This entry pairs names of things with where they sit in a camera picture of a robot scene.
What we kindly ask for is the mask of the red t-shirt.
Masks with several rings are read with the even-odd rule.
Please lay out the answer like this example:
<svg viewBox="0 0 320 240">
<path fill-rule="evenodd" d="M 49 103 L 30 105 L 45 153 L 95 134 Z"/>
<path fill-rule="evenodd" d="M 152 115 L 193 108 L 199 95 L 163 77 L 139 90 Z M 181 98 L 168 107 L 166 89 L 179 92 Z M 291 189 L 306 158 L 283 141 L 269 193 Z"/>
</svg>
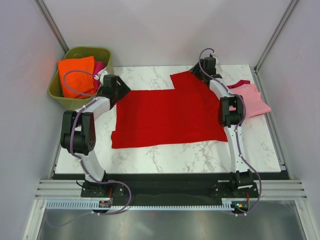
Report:
<svg viewBox="0 0 320 240">
<path fill-rule="evenodd" d="M 173 89 L 132 90 L 116 104 L 113 149 L 227 141 L 216 94 L 189 71 L 170 78 Z"/>
</svg>

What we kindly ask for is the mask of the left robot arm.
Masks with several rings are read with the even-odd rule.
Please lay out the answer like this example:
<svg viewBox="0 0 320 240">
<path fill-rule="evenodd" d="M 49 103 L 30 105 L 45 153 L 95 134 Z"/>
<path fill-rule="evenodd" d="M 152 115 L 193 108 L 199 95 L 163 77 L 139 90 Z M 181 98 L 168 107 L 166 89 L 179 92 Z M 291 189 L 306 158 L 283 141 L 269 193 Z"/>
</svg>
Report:
<svg viewBox="0 0 320 240">
<path fill-rule="evenodd" d="M 110 185 L 94 151 L 96 145 L 95 121 L 123 99 L 131 89 L 114 74 L 102 77 L 102 86 L 92 100 L 76 110 L 66 110 L 62 117 L 60 145 L 79 162 L 85 179 L 92 182 L 92 191 L 106 196 Z"/>
</svg>

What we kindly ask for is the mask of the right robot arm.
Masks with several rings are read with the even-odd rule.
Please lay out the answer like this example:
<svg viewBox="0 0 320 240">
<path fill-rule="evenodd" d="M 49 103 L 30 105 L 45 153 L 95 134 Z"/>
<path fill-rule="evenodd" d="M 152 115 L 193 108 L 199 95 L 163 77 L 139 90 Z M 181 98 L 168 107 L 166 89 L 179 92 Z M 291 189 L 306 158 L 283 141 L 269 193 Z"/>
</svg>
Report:
<svg viewBox="0 0 320 240">
<path fill-rule="evenodd" d="M 229 191 L 233 196 L 240 197 L 254 185 L 252 168 L 246 161 L 242 140 L 246 107 L 243 98 L 221 81 L 222 76 L 217 74 L 216 60 L 213 56 L 200 57 L 190 72 L 206 84 L 219 100 L 218 123 L 227 136 L 231 160 Z"/>
</svg>

